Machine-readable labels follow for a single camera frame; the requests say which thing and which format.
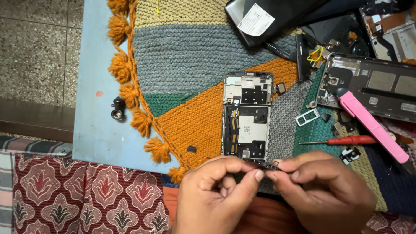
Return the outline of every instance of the fingernail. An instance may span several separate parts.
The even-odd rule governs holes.
[[[273,182],[276,182],[277,181],[277,177],[275,176],[275,175],[268,175],[267,176],[269,179],[271,179]]]
[[[254,177],[256,177],[257,182],[260,182],[264,177],[264,172],[258,171]]]
[[[296,180],[299,177],[299,171],[295,171],[292,175],[292,180]]]

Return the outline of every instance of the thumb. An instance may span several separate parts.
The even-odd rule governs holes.
[[[286,172],[267,171],[266,175],[275,184],[274,189],[295,210],[305,209],[308,206],[310,198],[299,184],[292,182]]]
[[[244,212],[251,204],[257,194],[259,182],[263,179],[262,170],[251,170],[247,172],[241,182],[236,185],[235,189],[225,199],[226,202],[238,212]]]

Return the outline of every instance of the knitted mat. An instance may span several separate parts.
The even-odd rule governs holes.
[[[299,142],[333,138],[331,126],[337,122],[336,110],[318,106],[318,111],[333,116],[329,123],[321,118],[297,126],[295,117],[307,111],[315,99],[322,69],[311,81],[298,83],[297,65],[275,56],[267,49],[248,50],[223,11],[227,0],[109,0],[114,16],[108,36],[119,53],[109,71],[121,84],[120,96],[132,111],[131,126],[149,137],[152,126],[161,136],[150,139],[145,150],[157,162],[169,162],[170,153],[179,161],[168,175],[179,184],[185,172],[220,154],[222,132],[223,75],[241,70],[271,72],[274,83],[284,82],[288,92],[273,95],[270,115],[269,159],[294,157],[312,149],[338,156],[343,147],[299,145]],[[274,43],[295,49],[298,28],[286,30]],[[117,45],[128,40],[128,56]],[[412,129],[382,120],[390,131],[415,138]],[[340,137],[358,135],[358,130]],[[188,152],[196,147],[196,153]],[[416,178],[408,175],[378,144],[362,147],[358,160],[351,163],[378,197],[377,210],[416,216]],[[416,144],[408,153],[416,161]],[[265,179],[261,192],[273,193]]]

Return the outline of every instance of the red screwdriver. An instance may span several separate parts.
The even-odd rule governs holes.
[[[347,136],[347,137],[341,137],[341,138],[333,138],[328,139],[323,142],[303,142],[299,144],[350,144],[350,145],[356,145],[356,144],[374,144],[377,143],[376,139],[374,139],[372,136],[363,135],[363,136]]]

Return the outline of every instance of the sim card tray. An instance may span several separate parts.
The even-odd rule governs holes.
[[[315,117],[313,117],[313,118],[311,118],[311,119],[306,119],[306,118],[305,118],[305,116],[306,116],[307,114],[311,113],[311,112],[315,113]],[[297,122],[297,125],[299,125],[299,127],[301,127],[301,126],[303,126],[303,125],[305,125],[305,124],[309,123],[310,121],[312,121],[312,120],[314,120],[314,119],[317,119],[317,118],[319,118],[319,117],[321,117],[321,115],[319,114],[318,110],[317,110],[316,108],[314,108],[314,109],[312,109],[312,110],[310,110],[310,111],[308,111],[308,112],[306,112],[306,113],[304,113],[304,114],[302,114],[302,115],[300,115],[300,116],[296,117],[296,122]],[[302,123],[302,124],[301,124],[301,123],[299,123],[299,119],[300,119],[300,118],[303,118],[303,119],[305,120],[305,122],[304,122],[304,123]]]

